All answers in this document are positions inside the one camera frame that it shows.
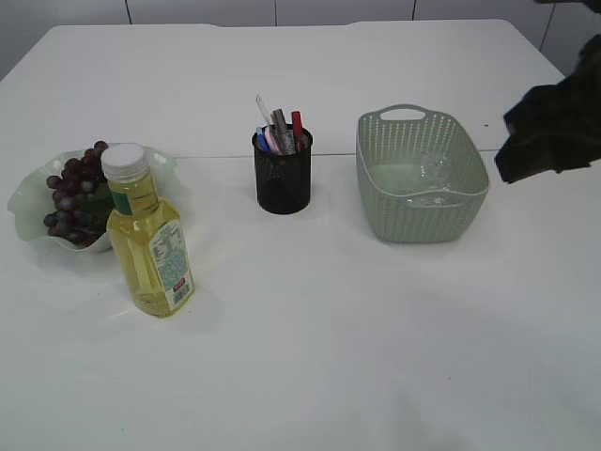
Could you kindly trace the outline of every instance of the basket handle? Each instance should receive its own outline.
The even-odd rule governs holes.
[[[419,122],[419,121],[426,119],[427,117],[431,117],[434,113],[432,110],[427,110],[425,108],[422,108],[421,106],[412,105],[410,103],[399,103],[398,105],[392,105],[392,106],[383,108],[381,110],[375,111],[374,113],[379,116],[380,120],[383,120],[385,122],[396,122],[395,120],[384,119],[382,117],[382,115],[384,113],[388,113],[389,111],[395,111],[395,110],[413,110],[413,111],[419,111],[420,113],[424,113],[424,117],[422,117],[421,119],[407,119],[407,120],[411,120],[411,121],[415,121],[415,122]]]

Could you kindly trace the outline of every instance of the yellow liquid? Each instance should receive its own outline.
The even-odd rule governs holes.
[[[126,194],[132,214],[115,208],[107,223],[111,244],[125,273],[133,302],[144,312],[156,317],[176,313],[193,293],[192,290],[172,309],[165,295],[161,277],[150,249],[150,242],[165,224],[179,220],[179,212],[166,199],[157,196],[152,175],[130,183],[109,181],[115,194]]]

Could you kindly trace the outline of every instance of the barcode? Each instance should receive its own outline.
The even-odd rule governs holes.
[[[184,299],[189,292],[190,292],[190,284],[184,285],[181,288],[181,290],[178,293],[176,293],[176,295],[173,297],[173,303],[175,305],[177,305],[179,303],[179,301]]]

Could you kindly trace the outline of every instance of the bottle label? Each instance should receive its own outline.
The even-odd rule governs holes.
[[[113,202],[115,202],[115,208],[119,213],[127,214],[128,216],[132,216],[131,212],[131,204],[128,199],[128,195],[124,193],[116,193],[115,191],[111,191],[113,195]]]
[[[175,310],[194,288],[179,220],[170,221],[159,229],[150,241],[150,252],[159,272],[167,302],[171,309]]]

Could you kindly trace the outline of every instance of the juice bottle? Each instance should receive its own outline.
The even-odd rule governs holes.
[[[133,302],[156,317],[173,315],[194,290],[179,213],[157,195],[142,147],[106,149],[102,171],[115,201],[106,229]]]

